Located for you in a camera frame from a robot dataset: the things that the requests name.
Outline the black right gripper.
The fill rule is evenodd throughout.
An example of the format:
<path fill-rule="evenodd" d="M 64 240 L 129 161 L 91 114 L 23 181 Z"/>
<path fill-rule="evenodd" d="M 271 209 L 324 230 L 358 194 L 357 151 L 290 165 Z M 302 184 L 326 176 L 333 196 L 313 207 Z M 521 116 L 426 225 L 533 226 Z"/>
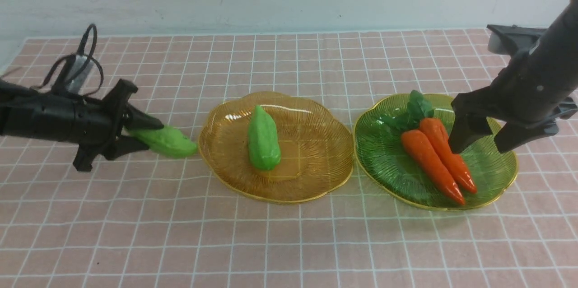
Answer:
<path fill-rule="evenodd" d="M 577 51 L 535 50 L 516 54 L 489 86 L 456 96 L 448 144 L 462 153 L 493 135 L 488 117 L 503 121 L 494 136 L 500 153 L 558 134 L 556 119 L 577 113 Z"/>

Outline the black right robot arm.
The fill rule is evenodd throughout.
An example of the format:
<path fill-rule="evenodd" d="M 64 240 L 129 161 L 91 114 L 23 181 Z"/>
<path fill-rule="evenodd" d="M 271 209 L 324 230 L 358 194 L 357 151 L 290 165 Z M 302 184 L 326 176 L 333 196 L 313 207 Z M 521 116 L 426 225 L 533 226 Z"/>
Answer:
<path fill-rule="evenodd" d="M 461 153 L 493 132 L 488 119 L 502 120 L 494 136 L 500 153 L 558 133 L 557 120 L 577 112 L 571 94 L 578 86 L 578 2 L 547 28 L 489 24 L 488 50 L 510 56 L 486 87 L 457 94 L 449 146 Z"/>

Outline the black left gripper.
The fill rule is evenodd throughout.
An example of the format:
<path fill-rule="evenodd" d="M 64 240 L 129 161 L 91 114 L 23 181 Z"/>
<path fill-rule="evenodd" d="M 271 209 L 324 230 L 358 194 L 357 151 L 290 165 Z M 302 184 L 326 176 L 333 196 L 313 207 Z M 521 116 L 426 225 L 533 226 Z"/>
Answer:
<path fill-rule="evenodd" d="M 78 145 L 73 161 L 79 172 L 90 172 L 99 155 L 111 161 L 131 153 L 147 151 L 148 144 L 122 135 L 128 131 L 160 130 L 163 123 L 142 112 L 128 100 L 138 87 L 128 80 L 117 84 L 103 99 L 80 95 L 48 95 L 45 99 L 45 130 L 48 140 Z"/>

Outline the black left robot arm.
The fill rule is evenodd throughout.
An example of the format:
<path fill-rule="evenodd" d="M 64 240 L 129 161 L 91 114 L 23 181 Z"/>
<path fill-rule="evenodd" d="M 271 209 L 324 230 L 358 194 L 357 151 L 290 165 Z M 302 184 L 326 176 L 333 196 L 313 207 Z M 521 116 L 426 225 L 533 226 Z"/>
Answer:
<path fill-rule="evenodd" d="M 40 93 L 1 82 L 1 135 L 76 144 L 73 161 L 79 172 L 90 172 L 93 160 L 107 160 L 146 151 L 148 144 L 123 130 L 160 130 L 163 123 L 129 103 L 138 87 L 118 80 L 103 98 L 69 92 Z"/>

